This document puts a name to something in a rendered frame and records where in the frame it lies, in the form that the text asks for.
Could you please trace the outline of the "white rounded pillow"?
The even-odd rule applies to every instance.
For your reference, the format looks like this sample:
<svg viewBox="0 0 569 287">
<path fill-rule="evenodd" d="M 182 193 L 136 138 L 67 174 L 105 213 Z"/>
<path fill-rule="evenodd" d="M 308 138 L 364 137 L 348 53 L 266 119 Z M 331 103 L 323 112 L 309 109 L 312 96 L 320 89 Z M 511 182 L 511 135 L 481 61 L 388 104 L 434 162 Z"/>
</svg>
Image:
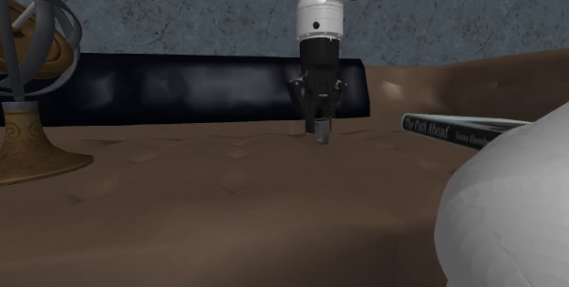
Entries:
<svg viewBox="0 0 569 287">
<path fill-rule="evenodd" d="M 434 242 L 446 287 L 569 287 L 569 102 L 455 172 Z"/>
</svg>

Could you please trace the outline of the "brass armillary globe with grey rings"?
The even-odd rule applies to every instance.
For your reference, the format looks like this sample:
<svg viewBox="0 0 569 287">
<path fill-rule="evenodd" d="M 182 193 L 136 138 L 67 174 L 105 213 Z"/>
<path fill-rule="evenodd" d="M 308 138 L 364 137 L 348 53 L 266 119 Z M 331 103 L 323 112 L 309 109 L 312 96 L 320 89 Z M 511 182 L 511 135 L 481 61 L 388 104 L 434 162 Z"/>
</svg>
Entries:
<svg viewBox="0 0 569 287">
<path fill-rule="evenodd" d="M 0 186 L 82 169 L 90 155 L 53 145 L 32 99 L 63 87 L 80 59 L 82 26 L 62 0 L 0 0 Z"/>
</svg>

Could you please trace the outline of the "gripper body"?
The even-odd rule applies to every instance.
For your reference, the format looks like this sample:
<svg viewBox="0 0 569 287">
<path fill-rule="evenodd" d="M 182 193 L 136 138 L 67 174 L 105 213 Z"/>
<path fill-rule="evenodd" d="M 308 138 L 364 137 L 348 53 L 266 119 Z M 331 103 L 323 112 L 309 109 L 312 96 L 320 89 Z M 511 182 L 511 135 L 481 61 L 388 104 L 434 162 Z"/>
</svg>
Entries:
<svg viewBox="0 0 569 287">
<path fill-rule="evenodd" d="M 300 42 L 303 99 L 335 97 L 341 92 L 339 81 L 339 40 L 315 37 Z"/>
</svg>

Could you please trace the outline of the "black long cushion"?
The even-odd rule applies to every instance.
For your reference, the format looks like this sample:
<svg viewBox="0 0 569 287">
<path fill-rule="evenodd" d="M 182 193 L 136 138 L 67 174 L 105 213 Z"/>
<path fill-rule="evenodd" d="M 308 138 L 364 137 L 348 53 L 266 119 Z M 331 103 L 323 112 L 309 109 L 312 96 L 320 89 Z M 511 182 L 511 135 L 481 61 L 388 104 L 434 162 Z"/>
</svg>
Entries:
<svg viewBox="0 0 569 287">
<path fill-rule="evenodd" d="M 83 53 L 37 96 L 45 127 L 299 120 L 297 57 Z"/>
</svg>

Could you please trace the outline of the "dark grey book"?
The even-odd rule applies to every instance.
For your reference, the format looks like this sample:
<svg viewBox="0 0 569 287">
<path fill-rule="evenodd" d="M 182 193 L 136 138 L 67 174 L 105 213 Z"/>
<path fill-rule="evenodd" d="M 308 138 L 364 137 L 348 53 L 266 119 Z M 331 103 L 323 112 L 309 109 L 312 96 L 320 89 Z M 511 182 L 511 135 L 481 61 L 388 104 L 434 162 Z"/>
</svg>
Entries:
<svg viewBox="0 0 569 287">
<path fill-rule="evenodd" d="M 528 125 L 528 121 L 508 118 L 405 113 L 401 129 L 462 148 L 480 150 L 501 134 Z"/>
</svg>

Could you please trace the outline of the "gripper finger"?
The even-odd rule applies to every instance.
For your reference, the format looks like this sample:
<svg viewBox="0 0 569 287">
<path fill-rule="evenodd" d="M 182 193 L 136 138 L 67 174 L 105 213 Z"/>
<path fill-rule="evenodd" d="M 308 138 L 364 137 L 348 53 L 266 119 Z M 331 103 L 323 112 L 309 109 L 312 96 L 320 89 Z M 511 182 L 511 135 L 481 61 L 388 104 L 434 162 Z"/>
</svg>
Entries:
<svg viewBox="0 0 569 287">
<path fill-rule="evenodd" d="M 305 85 L 304 80 L 299 77 L 289 82 L 295 95 L 295 101 L 300 108 L 305 120 L 305 132 L 315 133 L 315 108 L 311 94 Z"/>
<path fill-rule="evenodd" d="M 348 83 L 337 80 L 332 89 L 326 94 L 319 95 L 319 115 L 315 120 L 315 135 L 318 144 L 328 144 L 332 130 L 332 120 L 340 107 L 343 91 Z"/>
</svg>

